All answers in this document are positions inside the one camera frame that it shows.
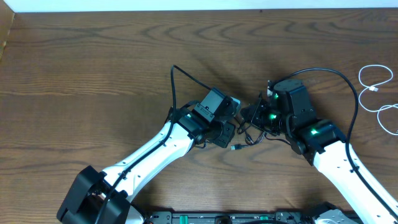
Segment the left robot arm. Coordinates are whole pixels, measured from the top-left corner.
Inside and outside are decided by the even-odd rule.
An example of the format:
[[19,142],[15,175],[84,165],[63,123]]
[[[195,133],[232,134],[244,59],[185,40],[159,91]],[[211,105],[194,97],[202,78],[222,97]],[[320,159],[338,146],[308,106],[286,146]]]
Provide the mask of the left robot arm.
[[58,212],[61,223],[144,223],[132,201],[162,169],[193,147],[207,143],[226,148],[234,136],[231,120],[239,100],[212,88],[202,101],[171,108],[163,128],[130,156],[98,172],[84,168],[73,181]]

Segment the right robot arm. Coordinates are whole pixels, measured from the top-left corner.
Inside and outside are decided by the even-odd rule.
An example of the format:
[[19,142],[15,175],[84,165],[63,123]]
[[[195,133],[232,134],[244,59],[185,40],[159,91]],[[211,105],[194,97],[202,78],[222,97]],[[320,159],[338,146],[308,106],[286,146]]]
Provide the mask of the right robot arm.
[[241,110],[243,120],[273,136],[284,134],[294,152],[315,166],[363,223],[397,223],[397,201],[360,161],[343,132],[317,117],[301,80],[268,88],[267,98]]

